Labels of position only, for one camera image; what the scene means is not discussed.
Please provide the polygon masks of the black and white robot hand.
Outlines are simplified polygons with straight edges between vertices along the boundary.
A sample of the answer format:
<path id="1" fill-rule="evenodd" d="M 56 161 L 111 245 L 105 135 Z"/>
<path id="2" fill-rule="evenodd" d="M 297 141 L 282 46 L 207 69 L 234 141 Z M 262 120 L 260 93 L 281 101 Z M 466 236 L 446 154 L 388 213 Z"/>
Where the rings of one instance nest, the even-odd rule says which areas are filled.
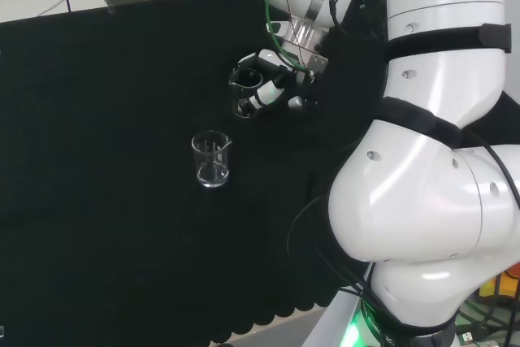
<path id="1" fill-rule="evenodd" d="M 272 50 L 260 50 L 242 58 L 228 79 L 232 113 L 255 119 L 287 108 L 299 114 L 317 109 L 313 94 L 316 73 L 300 72 Z"/>

